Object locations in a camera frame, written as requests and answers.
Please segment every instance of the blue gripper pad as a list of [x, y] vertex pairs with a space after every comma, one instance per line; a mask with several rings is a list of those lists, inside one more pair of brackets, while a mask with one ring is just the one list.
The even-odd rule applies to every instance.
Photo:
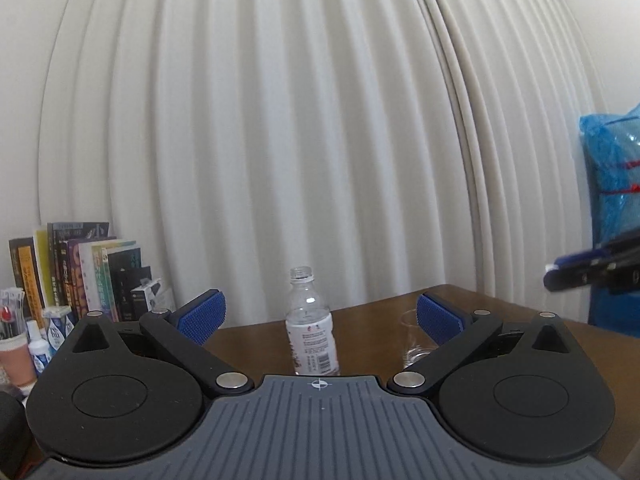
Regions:
[[225, 295], [212, 288], [169, 316], [178, 332], [203, 345], [225, 321]]
[[444, 345], [470, 324], [468, 314], [427, 292], [418, 298], [415, 313], [418, 326], [438, 345]]
[[164, 453], [128, 466], [49, 459], [29, 480], [614, 480], [592, 456], [515, 465], [465, 447], [427, 402], [392, 395], [375, 377], [266, 376], [213, 401], [202, 423]]

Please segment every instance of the crosshair marking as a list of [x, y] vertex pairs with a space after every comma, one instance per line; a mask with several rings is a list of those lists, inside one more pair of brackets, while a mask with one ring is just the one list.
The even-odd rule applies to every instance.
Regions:
[[317, 378], [312, 383], [307, 383], [307, 384], [311, 384], [311, 386], [313, 386], [316, 390], [322, 390], [323, 388], [326, 388], [327, 386], [331, 386], [331, 383], [328, 383], [327, 381], [322, 380], [320, 378]]

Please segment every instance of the black book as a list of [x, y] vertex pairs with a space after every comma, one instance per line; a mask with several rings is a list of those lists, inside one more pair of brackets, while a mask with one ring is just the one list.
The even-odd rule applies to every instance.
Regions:
[[131, 290], [140, 286], [143, 280], [151, 280], [151, 267], [116, 270], [111, 273], [113, 296], [121, 321], [137, 321], [139, 319], [140, 316], [136, 315], [133, 305]]
[[49, 238], [49, 269], [56, 305], [70, 304], [63, 284], [62, 256], [60, 242], [73, 238], [105, 237], [109, 232], [109, 222], [50, 222], [47, 224]]
[[118, 311], [118, 319], [122, 321], [131, 321], [129, 301], [122, 289], [120, 277], [116, 274], [122, 270], [139, 269], [142, 267], [142, 255], [139, 246], [123, 246], [107, 250], [107, 258], [109, 262], [109, 278], [111, 282], [111, 290], [113, 291], [113, 300], [116, 310]]

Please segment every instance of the book spine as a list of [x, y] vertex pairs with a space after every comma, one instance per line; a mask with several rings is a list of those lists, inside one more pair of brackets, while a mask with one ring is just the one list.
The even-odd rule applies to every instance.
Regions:
[[125, 290], [122, 281], [122, 274], [116, 272], [111, 275], [111, 283], [113, 285], [113, 294], [115, 296], [116, 308], [118, 315], [122, 321], [135, 321], [133, 306], [130, 304], [130, 293]]
[[143, 314], [149, 311], [146, 304], [146, 294], [144, 290], [132, 290], [131, 291], [131, 303], [134, 312], [134, 320], [139, 320]]
[[56, 233], [53, 230], [53, 224], [47, 224], [47, 240], [49, 241], [49, 270], [51, 272], [51, 286], [53, 288], [53, 301], [56, 303], [56, 306], [60, 306], [60, 295], [58, 293], [58, 277], [57, 271], [58, 268], [56, 266]]
[[107, 249], [102, 248], [102, 276], [104, 281], [104, 290], [106, 294], [107, 304], [114, 321], [119, 321], [118, 310], [116, 309], [116, 300], [113, 294], [113, 283], [111, 283], [111, 271], [109, 269], [109, 255]]
[[94, 257], [94, 273], [95, 273], [95, 286], [98, 291], [98, 309], [105, 313], [111, 320], [114, 320], [111, 316], [111, 307], [106, 291], [106, 285], [102, 272], [102, 248], [100, 246], [92, 248]]
[[95, 286], [94, 257], [90, 244], [82, 244], [80, 247], [80, 265], [87, 310], [100, 310], [98, 291]]
[[20, 258], [20, 270], [22, 271], [24, 293], [29, 301], [31, 317], [38, 322], [38, 328], [44, 328], [42, 300], [40, 299], [38, 276], [35, 269], [35, 260], [31, 254], [31, 247], [22, 246], [18, 248], [18, 257]]
[[78, 322], [80, 318], [78, 317], [78, 308], [76, 307], [76, 302], [74, 301], [74, 293], [71, 285], [68, 240], [61, 241], [59, 246], [60, 246], [60, 263], [62, 264], [62, 286], [65, 289], [65, 299], [68, 306], [71, 307], [71, 311], [73, 312], [74, 317], [76, 318], [76, 322]]
[[15, 286], [24, 288], [22, 271], [20, 270], [20, 256], [18, 256], [18, 247], [12, 247], [12, 245], [9, 243], [9, 252], [11, 253], [11, 266], [14, 270]]
[[[24, 280], [22, 279], [22, 269], [20, 268], [20, 256], [18, 254], [18, 246], [13, 245], [11, 241], [9, 241], [9, 252], [11, 254], [11, 266], [14, 270], [14, 280], [15, 286], [19, 286], [24, 289]], [[22, 304], [22, 310], [24, 314], [31, 313], [31, 307], [29, 306], [29, 298], [24, 297], [24, 301]]]
[[51, 288], [51, 272], [49, 270], [49, 241], [47, 240], [46, 229], [36, 229], [33, 233], [33, 246], [36, 253], [36, 267], [40, 288], [42, 289], [42, 299], [45, 308], [54, 305], [53, 289]]
[[86, 304], [86, 295], [84, 292], [84, 281], [82, 280], [82, 266], [80, 263], [80, 244], [72, 245], [71, 249], [71, 282], [74, 288], [74, 299], [78, 306], [78, 319], [82, 319], [84, 314], [89, 312]]
[[56, 259], [56, 279], [58, 280], [58, 299], [61, 305], [69, 305], [69, 300], [65, 291], [65, 277], [63, 275], [63, 257], [62, 257], [62, 241], [64, 238], [55, 235], [56, 245], [54, 247]]

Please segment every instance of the pen holder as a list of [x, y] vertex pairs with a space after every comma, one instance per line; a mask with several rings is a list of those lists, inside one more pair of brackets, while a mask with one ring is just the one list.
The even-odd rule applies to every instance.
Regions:
[[0, 341], [0, 365], [15, 386], [26, 386], [36, 380], [28, 344], [26, 333]]

